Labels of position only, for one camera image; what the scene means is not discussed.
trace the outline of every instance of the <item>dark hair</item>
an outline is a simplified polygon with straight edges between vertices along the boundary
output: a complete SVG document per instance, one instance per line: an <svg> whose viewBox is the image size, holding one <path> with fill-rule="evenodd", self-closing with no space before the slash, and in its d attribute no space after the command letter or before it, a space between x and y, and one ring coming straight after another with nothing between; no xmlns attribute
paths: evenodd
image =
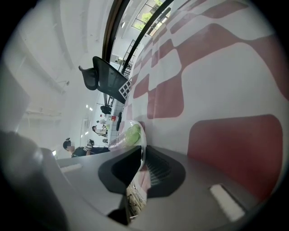
<svg viewBox="0 0 289 231"><path fill-rule="evenodd" d="M68 146L71 146L71 141L70 138L67 138L64 142L63 142L63 148L66 150Z"/></svg>

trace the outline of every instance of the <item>black shirt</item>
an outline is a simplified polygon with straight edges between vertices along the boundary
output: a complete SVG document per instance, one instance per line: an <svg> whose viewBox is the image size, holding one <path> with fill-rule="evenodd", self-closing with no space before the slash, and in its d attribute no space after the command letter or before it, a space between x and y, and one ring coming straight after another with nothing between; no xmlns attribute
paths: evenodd
<svg viewBox="0 0 289 231"><path fill-rule="evenodd" d="M93 147L90 150L90 155L99 154L103 152L109 152L109 149L106 147L102 148ZM83 156L86 156L86 151L84 150L84 147L78 147L71 155L71 157L83 157Z"/></svg>

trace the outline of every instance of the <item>white strip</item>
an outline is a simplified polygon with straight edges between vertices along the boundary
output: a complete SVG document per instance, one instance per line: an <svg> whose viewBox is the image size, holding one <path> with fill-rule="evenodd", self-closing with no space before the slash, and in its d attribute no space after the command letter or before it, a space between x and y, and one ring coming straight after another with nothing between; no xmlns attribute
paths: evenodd
<svg viewBox="0 0 289 231"><path fill-rule="evenodd" d="M65 173L65 172L74 171L80 168L82 168L81 164L73 164L73 165L69 165L66 167L61 167L60 169L62 173Z"/></svg>
<svg viewBox="0 0 289 231"><path fill-rule="evenodd" d="M243 209L234 201L234 199L223 189L221 185L213 185L210 192L217 200L219 206L225 213L226 217L235 222L245 215Z"/></svg>
<svg viewBox="0 0 289 231"><path fill-rule="evenodd" d="M222 26L234 36L244 40L255 40L274 33L272 27L256 9L246 8L228 14L223 18L208 18L198 15L182 26L176 33L170 35L169 32L166 32L155 46L161 46L170 38L176 47L212 23Z"/></svg>
<svg viewBox="0 0 289 231"><path fill-rule="evenodd" d="M122 97L124 97L124 99L127 98L130 90L131 90L131 79L127 80L125 84L123 84L122 87L118 89L119 93L122 95Z"/></svg>

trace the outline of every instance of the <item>man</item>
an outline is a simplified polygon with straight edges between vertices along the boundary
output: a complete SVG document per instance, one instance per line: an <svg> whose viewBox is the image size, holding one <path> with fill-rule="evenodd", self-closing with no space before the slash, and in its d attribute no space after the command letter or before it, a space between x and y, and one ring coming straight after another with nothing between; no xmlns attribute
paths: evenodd
<svg viewBox="0 0 289 231"><path fill-rule="evenodd" d="M67 138L63 143L63 148L71 153L71 157L83 157L104 152L110 152L107 147L100 148L94 147L93 145L94 141L90 139L85 147L75 148L73 142L70 141L70 138Z"/></svg>

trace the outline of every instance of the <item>chair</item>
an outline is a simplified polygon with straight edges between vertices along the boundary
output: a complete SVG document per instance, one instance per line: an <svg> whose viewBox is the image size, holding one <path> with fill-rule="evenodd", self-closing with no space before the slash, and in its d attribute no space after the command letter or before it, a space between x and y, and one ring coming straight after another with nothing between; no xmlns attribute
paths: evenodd
<svg viewBox="0 0 289 231"><path fill-rule="evenodd" d="M119 89L127 82L127 78L99 57L93 57L92 61L93 68L84 70L79 66L86 88L91 91L97 89L124 104L126 100Z"/></svg>

